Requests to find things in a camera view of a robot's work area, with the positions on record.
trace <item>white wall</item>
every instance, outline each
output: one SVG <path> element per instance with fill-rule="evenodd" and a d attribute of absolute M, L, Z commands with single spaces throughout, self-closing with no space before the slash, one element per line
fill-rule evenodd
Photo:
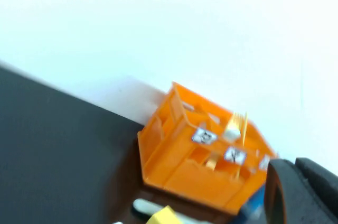
<path fill-rule="evenodd" d="M 0 0 L 0 61 L 145 123 L 171 81 L 338 174 L 337 0 Z"/>

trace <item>yellow block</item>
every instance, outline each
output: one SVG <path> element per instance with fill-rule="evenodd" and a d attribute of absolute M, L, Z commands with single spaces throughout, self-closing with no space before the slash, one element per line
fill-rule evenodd
<path fill-rule="evenodd" d="M 182 224 L 169 206 L 155 213 L 146 224 Z"/>

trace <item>black table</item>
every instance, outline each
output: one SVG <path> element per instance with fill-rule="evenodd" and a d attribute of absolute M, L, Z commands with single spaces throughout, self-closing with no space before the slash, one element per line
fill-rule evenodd
<path fill-rule="evenodd" d="M 0 223 L 109 223 L 140 124 L 0 68 Z"/>

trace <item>toy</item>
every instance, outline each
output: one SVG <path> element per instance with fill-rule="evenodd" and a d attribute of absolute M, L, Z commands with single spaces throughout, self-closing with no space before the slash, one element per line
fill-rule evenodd
<path fill-rule="evenodd" d="M 240 135 L 229 139 L 234 129 Z M 177 83 L 138 143 L 146 184 L 230 214 L 264 184 L 268 160 L 276 157 L 247 116 Z"/>
<path fill-rule="evenodd" d="M 169 206 L 155 213 L 147 222 L 147 224 L 182 224 L 176 217 L 175 212 Z"/>

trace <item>white sticker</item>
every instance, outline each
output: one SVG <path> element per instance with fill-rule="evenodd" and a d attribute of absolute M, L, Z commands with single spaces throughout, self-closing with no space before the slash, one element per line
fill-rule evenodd
<path fill-rule="evenodd" d="M 192 140 L 198 143 L 204 143 L 210 145 L 217 139 L 217 135 L 208 130 L 197 128 Z"/>
<path fill-rule="evenodd" d="M 270 156 L 269 155 L 265 155 L 264 158 L 260 161 L 258 168 L 260 170 L 267 170 L 268 169 L 268 165 L 269 165 L 269 161 L 270 161 Z"/>
<path fill-rule="evenodd" d="M 241 151 L 233 146 L 230 146 L 226 151 L 226 153 L 224 154 L 224 160 L 234 162 L 239 165 L 243 165 L 246 158 L 247 158 L 246 152 Z"/>

